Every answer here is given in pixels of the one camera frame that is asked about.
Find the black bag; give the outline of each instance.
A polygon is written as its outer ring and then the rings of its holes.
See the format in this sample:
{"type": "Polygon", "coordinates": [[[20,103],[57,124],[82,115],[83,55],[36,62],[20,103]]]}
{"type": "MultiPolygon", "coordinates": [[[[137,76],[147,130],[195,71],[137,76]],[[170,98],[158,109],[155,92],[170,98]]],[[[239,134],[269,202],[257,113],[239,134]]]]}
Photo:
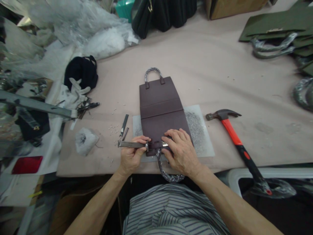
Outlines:
{"type": "Polygon", "coordinates": [[[179,28],[197,11],[197,0],[135,0],[131,10],[131,26],[142,39],[147,37],[150,25],[161,32],[172,26],[179,28]]]}
{"type": "Polygon", "coordinates": [[[145,39],[154,13],[154,0],[135,0],[131,9],[131,27],[134,32],[145,39]]]}
{"type": "Polygon", "coordinates": [[[76,81],[82,80],[80,87],[85,89],[90,87],[95,88],[98,81],[97,74],[97,62],[95,58],[91,55],[89,57],[75,57],[72,59],[65,70],[64,75],[64,85],[68,87],[69,90],[72,89],[72,83],[69,78],[74,78],[76,81]]]}

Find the work table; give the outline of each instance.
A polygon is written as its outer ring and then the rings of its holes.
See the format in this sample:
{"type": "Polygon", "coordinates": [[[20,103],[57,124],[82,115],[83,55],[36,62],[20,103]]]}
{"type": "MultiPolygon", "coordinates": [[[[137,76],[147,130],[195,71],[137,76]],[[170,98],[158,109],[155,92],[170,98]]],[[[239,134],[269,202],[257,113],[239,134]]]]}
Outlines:
{"type": "MultiPolygon", "coordinates": [[[[293,2],[278,1],[272,8],[215,21],[208,21],[199,9],[185,26],[165,33],[154,31],[140,45],[98,61],[98,83],[88,96],[101,105],[86,112],[75,125],[66,123],[57,175],[116,171],[122,123],[129,114],[125,140],[130,141],[132,116],[140,115],[139,85],[144,84],[144,73],[150,67],[170,76],[183,106],[199,104],[204,119],[219,109],[240,113],[241,117],[230,117],[230,121],[257,166],[312,162],[313,117],[291,98],[291,89],[301,79],[293,59],[259,60],[252,55],[250,44],[238,42],[250,16],[286,10],[293,2]],[[86,157],[75,148],[75,134],[82,127],[99,136],[86,157]]],[[[156,73],[148,75],[149,81],[156,79],[156,73]]],[[[215,156],[200,161],[214,172],[244,167],[220,121],[205,123],[215,156]]],[[[168,164],[163,165],[168,173],[175,173],[168,164]]],[[[157,162],[141,163],[137,173],[158,174],[157,162]]]]}

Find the hand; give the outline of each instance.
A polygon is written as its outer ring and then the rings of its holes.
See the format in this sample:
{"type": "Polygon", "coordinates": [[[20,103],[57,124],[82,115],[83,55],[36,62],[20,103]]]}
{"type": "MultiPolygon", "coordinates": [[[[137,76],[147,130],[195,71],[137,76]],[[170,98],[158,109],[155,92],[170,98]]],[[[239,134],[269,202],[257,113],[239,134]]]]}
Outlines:
{"type": "Polygon", "coordinates": [[[170,129],[164,135],[172,137],[172,140],[164,136],[162,137],[162,140],[169,145],[174,153],[173,157],[169,150],[162,149],[162,153],[169,161],[171,167],[189,178],[195,177],[202,164],[198,160],[190,136],[183,129],[179,129],[179,131],[170,129]]]}
{"type": "MultiPolygon", "coordinates": [[[[131,142],[145,144],[147,140],[151,141],[149,137],[142,135],[133,138],[131,142]]],[[[121,164],[118,169],[119,173],[126,177],[129,177],[131,174],[133,174],[139,167],[141,156],[146,150],[147,150],[146,147],[142,147],[139,149],[122,148],[121,164]]]]}

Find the cardboard box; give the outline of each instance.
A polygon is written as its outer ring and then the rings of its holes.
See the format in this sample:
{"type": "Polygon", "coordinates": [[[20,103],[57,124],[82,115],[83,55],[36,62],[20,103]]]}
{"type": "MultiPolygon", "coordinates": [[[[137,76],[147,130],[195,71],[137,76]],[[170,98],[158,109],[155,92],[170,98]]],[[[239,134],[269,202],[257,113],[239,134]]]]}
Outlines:
{"type": "Polygon", "coordinates": [[[228,16],[261,10],[268,0],[205,0],[208,19],[215,20],[228,16]]]}

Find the gray plastic-wrapped handle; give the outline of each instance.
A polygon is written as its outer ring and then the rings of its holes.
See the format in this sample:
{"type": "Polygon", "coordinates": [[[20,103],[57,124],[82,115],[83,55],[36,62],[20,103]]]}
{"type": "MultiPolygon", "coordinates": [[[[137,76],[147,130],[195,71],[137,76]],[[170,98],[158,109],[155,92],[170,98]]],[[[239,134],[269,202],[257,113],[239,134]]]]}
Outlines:
{"type": "Polygon", "coordinates": [[[157,156],[157,163],[161,171],[161,175],[164,177],[164,179],[166,179],[170,183],[178,183],[179,181],[182,181],[185,178],[184,175],[169,175],[163,170],[162,165],[161,165],[161,149],[160,148],[156,149],[156,156],[157,156]]]}
{"type": "Polygon", "coordinates": [[[151,71],[156,71],[156,72],[160,75],[160,78],[162,78],[161,71],[160,71],[158,68],[156,68],[156,67],[152,67],[152,68],[149,68],[149,69],[146,71],[146,73],[144,74],[144,81],[145,81],[145,82],[148,82],[147,76],[148,76],[148,73],[150,73],[151,71]]]}
{"type": "Polygon", "coordinates": [[[305,110],[311,112],[313,112],[312,89],[313,89],[313,78],[304,78],[301,79],[296,84],[292,91],[292,97],[296,101],[296,103],[305,110]],[[306,97],[303,98],[302,91],[305,90],[308,86],[310,87],[306,92],[306,97]]]}
{"type": "Polygon", "coordinates": [[[281,51],[289,47],[289,45],[294,41],[294,39],[298,36],[297,33],[291,33],[279,46],[273,45],[265,45],[265,41],[259,41],[256,38],[253,38],[250,42],[252,43],[252,47],[254,51],[257,52],[275,52],[281,51]]]}
{"type": "Polygon", "coordinates": [[[268,53],[262,53],[262,52],[258,52],[258,51],[253,51],[253,55],[254,55],[256,58],[259,58],[259,59],[272,59],[272,58],[279,57],[279,56],[282,56],[282,55],[290,54],[290,53],[292,53],[294,50],[295,50],[295,47],[294,47],[294,46],[291,46],[291,47],[288,47],[288,48],[285,49],[285,50],[279,51],[279,52],[276,53],[276,54],[268,54],[268,53]]]}

